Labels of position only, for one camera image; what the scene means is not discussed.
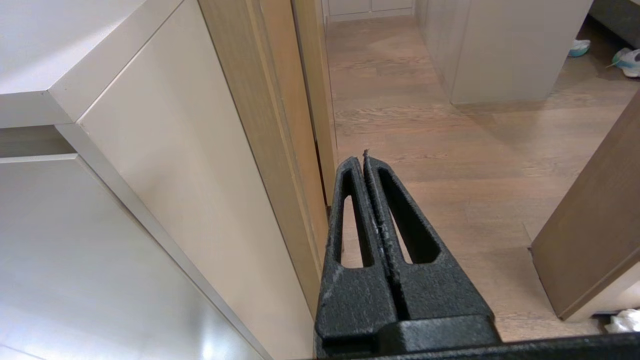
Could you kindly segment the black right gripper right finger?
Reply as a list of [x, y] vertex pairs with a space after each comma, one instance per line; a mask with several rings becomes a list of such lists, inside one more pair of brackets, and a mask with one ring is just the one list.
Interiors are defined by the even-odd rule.
[[363, 173], [400, 319], [493, 321], [493, 311], [391, 166], [364, 152]]

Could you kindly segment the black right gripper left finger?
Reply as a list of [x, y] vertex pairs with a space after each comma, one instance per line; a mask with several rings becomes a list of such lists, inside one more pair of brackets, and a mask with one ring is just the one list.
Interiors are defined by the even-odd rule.
[[[341, 262], [346, 198], [353, 205], [361, 268], [346, 268]], [[339, 165], [334, 185], [315, 317], [317, 357], [361, 357], [379, 352], [379, 331], [397, 319], [380, 246], [361, 164], [356, 157], [349, 157]]]

